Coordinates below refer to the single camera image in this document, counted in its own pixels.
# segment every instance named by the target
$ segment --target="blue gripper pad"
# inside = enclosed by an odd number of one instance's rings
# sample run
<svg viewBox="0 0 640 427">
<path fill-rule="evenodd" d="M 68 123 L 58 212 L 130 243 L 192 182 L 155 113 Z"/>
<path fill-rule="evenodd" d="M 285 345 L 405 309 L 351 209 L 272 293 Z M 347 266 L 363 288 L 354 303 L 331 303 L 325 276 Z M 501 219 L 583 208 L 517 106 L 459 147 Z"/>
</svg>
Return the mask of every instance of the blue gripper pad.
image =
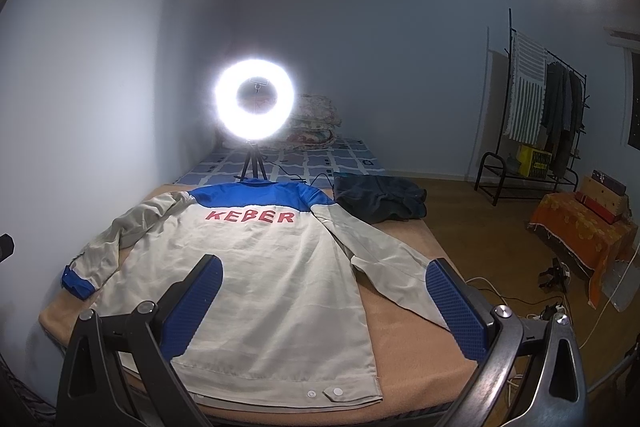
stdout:
<svg viewBox="0 0 640 427">
<path fill-rule="evenodd" d="M 426 285 L 465 358 L 484 360 L 489 350 L 485 327 L 437 261 L 427 266 Z"/>
<path fill-rule="evenodd" d="M 222 261 L 211 257 L 162 326 L 160 353 L 165 360 L 182 355 L 222 286 Z"/>
</svg>

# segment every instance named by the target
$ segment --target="black metal clothes rack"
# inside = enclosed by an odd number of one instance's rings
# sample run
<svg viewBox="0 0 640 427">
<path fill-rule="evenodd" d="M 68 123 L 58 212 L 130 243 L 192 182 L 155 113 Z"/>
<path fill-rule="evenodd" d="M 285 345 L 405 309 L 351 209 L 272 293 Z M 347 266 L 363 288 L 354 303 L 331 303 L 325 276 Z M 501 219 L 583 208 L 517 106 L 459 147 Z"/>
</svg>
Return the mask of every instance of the black metal clothes rack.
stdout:
<svg viewBox="0 0 640 427">
<path fill-rule="evenodd" d="M 507 89 L 504 95 L 504 107 L 502 108 L 502 123 L 500 124 L 500 134 L 498 134 L 498 141 L 495 145 L 495 151 L 488 151 L 484 153 L 482 159 L 480 161 L 480 166 L 478 168 L 478 177 L 476 178 L 476 185 L 474 190 L 482 190 L 489 197 L 492 198 L 492 205 L 495 206 L 498 203 L 498 200 L 539 200 L 542 198 L 544 194 L 548 194 L 550 192 L 558 192 L 558 187 L 561 185 L 572 186 L 574 188 L 574 192 L 578 189 L 578 173 L 574 171 L 574 163 L 576 160 L 580 158 L 577 155 L 578 152 L 578 144 L 580 143 L 580 135 L 585 134 L 584 126 L 581 125 L 580 129 L 576 132 L 574 147 L 572 148 L 571 153 L 571 163 L 567 167 L 566 171 L 570 172 L 574 177 L 574 180 L 569 180 L 566 177 L 566 174 L 562 178 L 558 178 L 554 176 L 551 172 L 548 172 L 546 178 L 532 178 L 530 176 L 522 176 L 520 174 L 512 174 L 507 172 L 507 164 L 502 156 L 500 156 L 500 144 L 502 142 L 502 134 L 504 133 L 504 121 L 507 115 L 507 107 L 509 105 L 509 95 L 510 95 L 510 87 L 511 87 L 511 68 L 512 68 L 512 56 L 513 56 L 513 36 L 517 31 L 513 28 L 513 20 L 511 18 L 511 8 L 509 8 L 509 68 L 508 68 L 508 77 L 507 77 Z M 548 55 L 551 55 L 555 60 L 563 64 L 567 69 L 573 71 L 580 82 L 582 83 L 582 107 L 589 108 L 587 105 L 587 99 L 589 95 L 587 95 L 587 75 L 578 73 L 575 68 L 572 68 L 569 64 L 567 64 L 562 58 L 558 57 L 556 54 L 553 54 L 549 50 L 546 51 Z M 486 161 L 488 158 L 494 158 L 500 162 L 500 165 L 496 164 L 487 164 Z M 495 176 L 498 176 L 499 180 L 497 184 L 481 184 L 480 180 L 484 170 L 488 170 L 492 172 Z M 527 185 L 504 185 L 505 180 L 513 179 L 519 181 L 526 181 Z M 511 194 L 504 195 L 502 193 L 503 190 L 508 190 Z"/>
</svg>

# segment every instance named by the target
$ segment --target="red box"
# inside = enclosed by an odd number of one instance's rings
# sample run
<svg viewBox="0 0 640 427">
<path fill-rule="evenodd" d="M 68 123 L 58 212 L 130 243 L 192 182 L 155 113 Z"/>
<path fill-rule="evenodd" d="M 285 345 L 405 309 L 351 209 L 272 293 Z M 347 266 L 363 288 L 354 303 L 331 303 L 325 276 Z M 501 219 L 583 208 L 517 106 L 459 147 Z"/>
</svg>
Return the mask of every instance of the red box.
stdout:
<svg viewBox="0 0 640 427">
<path fill-rule="evenodd" d="M 585 196 L 581 192 L 575 193 L 575 199 L 580 201 L 584 206 L 586 206 L 589 210 L 593 211 L 596 215 L 600 216 L 602 219 L 607 221 L 610 225 L 613 225 L 617 220 L 622 216 L 614 216 L 611 212 L 609 212 L 604 206 L 599 204 L 597 201 L 592 200 L 590 197 Z"/>
</svg>

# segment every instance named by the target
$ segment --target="orange tablecloth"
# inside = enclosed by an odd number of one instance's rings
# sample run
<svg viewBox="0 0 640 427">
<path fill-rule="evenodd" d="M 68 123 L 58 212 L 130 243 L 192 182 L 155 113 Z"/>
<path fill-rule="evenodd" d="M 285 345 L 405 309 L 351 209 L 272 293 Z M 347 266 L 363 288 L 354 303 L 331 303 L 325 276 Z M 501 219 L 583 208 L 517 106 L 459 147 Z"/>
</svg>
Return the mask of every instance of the orange tablecloth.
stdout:
<svg viewBox="0 0 640 427">
<path fill-rule="evenodd" d="M 597 308 L 602 276 L 616 259 L 630 260 L 638 226 L 623 220 L 610 225 L 577 201 L 573 192 L 547 194 L 542 198 L 529 221 L 530 227 L 538 225 L 555 235 L 582 264 L 593 270 L 589 304 Z"/>
</svg>

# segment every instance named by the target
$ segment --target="mattress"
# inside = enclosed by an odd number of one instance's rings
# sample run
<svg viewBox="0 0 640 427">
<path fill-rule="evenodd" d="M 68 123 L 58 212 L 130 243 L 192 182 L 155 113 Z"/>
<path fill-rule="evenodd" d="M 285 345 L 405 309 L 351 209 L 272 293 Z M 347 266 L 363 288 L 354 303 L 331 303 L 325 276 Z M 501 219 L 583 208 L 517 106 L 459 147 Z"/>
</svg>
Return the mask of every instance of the mattress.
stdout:
<svg viewBox="0 0 640 427">
<path fill-rule="evenodd" d="M 302 179 L 307 184 L 313 182 L 314 187 L 327 188 L 334 182 L 334 172 L 385 174 L 377 158 L 357 139 L 338 138 L 331 147 L 312 151 L 260 149 L 260 153 L 272 182 Z M 245 156 L 243 149 L 216 150 L 175 183 L 202 187 L 238 181 L 235 176 L 240 175 Z"/>
<path fill-rule="evenodd" d="M 192 188 L 163 185 L 147 198 Z M 330 188 L 323 190 L 331 196 Z M 426 257 L 444 257 L 453 266 L 423 220 L 383 221 L 374 226 Z M 130 250 L 120 250 L 120 266 Z M 386 299 L 362 273 L 356 272 L 356 280 L 366 312 L 382 402 L 360 409 L 315 413 L 257 413 L 200 405 L 202 411 L 211 419 L 222 422 L 300 427 L 360 425 L 399 416 L 442 413 L 458 397 L 476 363 L 465 359 L 449 331 Z M 66 346 L 78 314 L 91 306 L 98 293 L 99 290 L 81 301 L 65 289 L 61 290 L 40 313 L 40 324 L 58 344 Z M 127 378 L 135 389 L 143 389 L 137 376 L 127 373 Z"/>
</svg>

